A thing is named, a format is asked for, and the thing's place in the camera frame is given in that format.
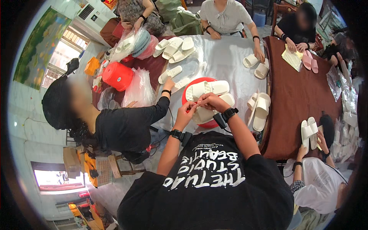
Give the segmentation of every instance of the window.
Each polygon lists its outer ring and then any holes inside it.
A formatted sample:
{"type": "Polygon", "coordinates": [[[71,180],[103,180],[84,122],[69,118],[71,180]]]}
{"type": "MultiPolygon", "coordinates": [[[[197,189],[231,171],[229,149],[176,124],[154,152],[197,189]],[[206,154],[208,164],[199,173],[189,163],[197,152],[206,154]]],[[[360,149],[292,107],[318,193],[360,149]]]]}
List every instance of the window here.
{"type": "Polygon", "coordinates": [[[81,35],[73,27],[68,27],[55,47],[41,86],[48,88],[52,82],[61,77],[68,70],[67,63],[71,59],[79,57],[89,42],[88,38],[81,35]]]}
{"type": "Polygon", "coordinates": [[[40,191],[64,191],[85,187],[85,178],[80,173],[75,179],[68,178],[64,164],[31,162],[40,191]]]}

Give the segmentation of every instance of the wooden stool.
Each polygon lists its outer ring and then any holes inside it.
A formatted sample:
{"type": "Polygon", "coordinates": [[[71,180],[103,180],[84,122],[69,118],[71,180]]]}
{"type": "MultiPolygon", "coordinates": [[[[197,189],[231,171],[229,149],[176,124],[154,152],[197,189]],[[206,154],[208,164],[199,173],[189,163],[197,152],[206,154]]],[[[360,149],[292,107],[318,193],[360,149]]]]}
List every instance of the wooden stool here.
{"type": "Polygon", "coordinates": [[[121,178],[123,175],[134,175],[136,173],[143,173],[146,171],[145,169],[134,170],[132,167],[132,163],[130,162],[129,162],[129,165],[130,165],[131,170],[120,171],[119,165],[117,164],[117,160],[121,158],[122,158],[122,155],[119,155],[119,156],[110,155],[109,156],[110,166],[111,166],[111,169],[113,171],[115,178],[121,178]]]}

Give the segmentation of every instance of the hand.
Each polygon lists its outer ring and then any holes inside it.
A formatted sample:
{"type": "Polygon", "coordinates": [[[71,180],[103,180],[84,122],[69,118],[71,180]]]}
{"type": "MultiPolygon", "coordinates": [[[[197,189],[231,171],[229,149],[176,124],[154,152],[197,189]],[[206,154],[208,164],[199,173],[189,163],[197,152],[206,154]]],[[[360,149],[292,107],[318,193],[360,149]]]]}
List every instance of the hand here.
{"type": "Polygon", "coordinates": [[[175,82],[171,79],[167,79],[165,84],[163,85],[162,89],[171,90],[175,85],[175,82]]]}
{"type": "Polygon", "coordinates": [[[178,109],[178,115],[176,116],[175,125],[173,130],[179,130],[182,132],[184,128],[188,125],[190,119],[192,119],[193,114],[197,108],[194,102],[186,102],[182,107],[178,109]]]}
{"type": "Polygon", "coordinates": [[[262,63],[265,62],[265,54],[261,51],[261,48],[256,47],[253,50],[254,56],[259,59],[262,63]]]}
{"type": "Polygon", "coordinates": [[[124,29],[131,29],[133,27],[130,22],[121,22],[121,25],[124,29]]]}
{"type": "Polygon", "coordinates": [[[138,20],[134,23],[134,32],[137,33],[138,29],[141,27],[143,22],[143,18],[139,17],[138,20]]]}
{"type": "Polygon", "coordinates": [[[137,103],[138,101],[132,101],[131,103],[129,103],[126,108],[135,108],[135,104],[137,103]]]}
{"type": "Polygon", "coordinates": [[[287,47],[289,48],[289,50],[291,52],[296,52],[297,48],[295,46],[295,43],[290,39],[290,38],[286,38],[286,43],[287,43],[287,47]]]}
{"type": "Polygon", "coordinates": [[[225,112],[231,106],[214,93],[203,94],[197,101],[197,105],[208,110],[225,112]]]}
{"type": "Polygon", "coordinates": [[[214,39],[214,40],[218,40],[218,39],[221,39],[221,36],[219,33],[217,33],[214,29],[212,28],[208,28],[210,31],[209,33],[211,34],[211,38],[214,39]]]}
{"type": "Polygon", "coordinates": [[[342,62],[344,59],[343,57],[341,56],[341,54],[339,52],[336,53],[337,54],[337,58],[340,62],[342,62]]]}
{"type": "Polygon", "coordinates": [[[328,154],[329,151],[328,151],[328,148],[327,148],[327,144],[326,144],[326,140],[325,140],[325,136],[323,135],[323,133],[319,130],[318,133],[317,133],[317,137],[321,140],[317,140],[317,143],[319,144],[319,146],[321,147],[322,151],[325,153],[325,154],[328,154]]]}
{"type": "Polygon", "coordinates": [[[296,48],[297,48],[297,51],[299,51],[300,53],[303,53],[306,49],[308,49],[308,45],[305,42],[302,42],[302,43],[297,44],[296,48]]]}
{"type": "Polygon", "coordinates": [[[307,153],[307,148],[304,147],[303,144],[301,144],[299,148],[298,156],[297,156],[297,161],[301,161],[306,153],[307,153]]]}

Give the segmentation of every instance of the green bag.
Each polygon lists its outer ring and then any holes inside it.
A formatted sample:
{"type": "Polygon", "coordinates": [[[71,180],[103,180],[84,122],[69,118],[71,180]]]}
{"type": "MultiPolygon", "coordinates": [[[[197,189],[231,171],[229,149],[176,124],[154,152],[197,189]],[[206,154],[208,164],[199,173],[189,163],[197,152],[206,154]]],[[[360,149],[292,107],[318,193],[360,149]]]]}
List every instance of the green bag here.
{"type": "Polygon", "coordinates": [[[171,31],[176,36],[202,34],[201,20],[192,13],[177,10],[176,17],[170,21],[171,31]]]}

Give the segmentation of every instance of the black t-shirt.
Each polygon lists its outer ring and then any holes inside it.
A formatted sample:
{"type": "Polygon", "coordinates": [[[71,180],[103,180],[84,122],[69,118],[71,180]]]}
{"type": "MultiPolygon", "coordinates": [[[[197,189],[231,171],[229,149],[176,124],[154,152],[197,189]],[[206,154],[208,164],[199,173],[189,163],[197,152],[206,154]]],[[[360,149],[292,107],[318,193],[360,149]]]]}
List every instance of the black t-shirt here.
{"type": "Polygon", "coordinates": [[[104,109],[97,116],[94,137],[102,150],[145,150],[151,143],[149,126],[166,115],[169,104],[163,96],[154,106],[104,109]]]}
{"type": "Polygon", "coordinates": [[[286,34],[295,44],[301,42],[316,42],[316,28],[307,31],[300,30],[295,13],[285,15],[277,26],[286,34]]]}
{"type": "Polygon", "coordinates": [[[192,136],[167,177],[145,172],[122,200],[129,229],[286,229],[294,198],[274,161],[248,160],[234,138],[192,136]]]}

